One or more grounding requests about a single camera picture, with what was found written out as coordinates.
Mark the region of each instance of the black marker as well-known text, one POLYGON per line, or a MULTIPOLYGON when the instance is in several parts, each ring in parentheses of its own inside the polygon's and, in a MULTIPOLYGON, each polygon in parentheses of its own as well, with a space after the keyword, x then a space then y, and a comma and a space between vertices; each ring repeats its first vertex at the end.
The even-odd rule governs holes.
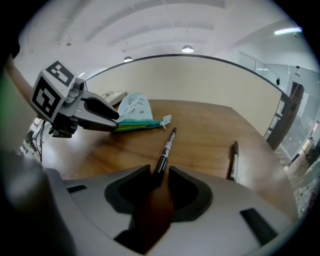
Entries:
POLYGON ((152 182, 155 187, 159 187, 164 179, 165 169, 166 169, 167 162, 168 162, 167 159, 168 159, 168 155, 169 155, 172 143, 173 143, 174 138, 176 136, 176 130, 177 130, 177 128, 173 128, 173 130, 170 134, 169 141, 166 143, 166 145, 162 151, 162 155, 160 156, 160 159, 159 159, 158 163, 156 164, 155 170, 153 172, 152 182))

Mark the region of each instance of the beige wall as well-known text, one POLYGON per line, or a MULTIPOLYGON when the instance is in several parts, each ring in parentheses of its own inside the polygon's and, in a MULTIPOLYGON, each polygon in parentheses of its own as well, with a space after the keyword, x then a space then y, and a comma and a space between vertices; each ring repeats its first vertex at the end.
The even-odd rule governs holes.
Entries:
POLYGON ((86 82, 89 91, 141 92, 148 99, 184 100, 232 107, 263 136, 281 93, 237 66, 200 57, 157 57, 107 70, 86 82))

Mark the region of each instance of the white ceiling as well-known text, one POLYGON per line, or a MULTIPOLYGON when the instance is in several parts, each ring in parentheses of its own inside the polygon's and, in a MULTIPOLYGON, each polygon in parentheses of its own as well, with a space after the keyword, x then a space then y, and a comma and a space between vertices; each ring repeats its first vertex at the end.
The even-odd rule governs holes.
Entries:
POLYGON ((87 79, 125 56, 181 53, 186 44, 215 56, 287 20, 269 0, 51 0, 21 33, 14 61, 31 84, 56 60, 87 79))

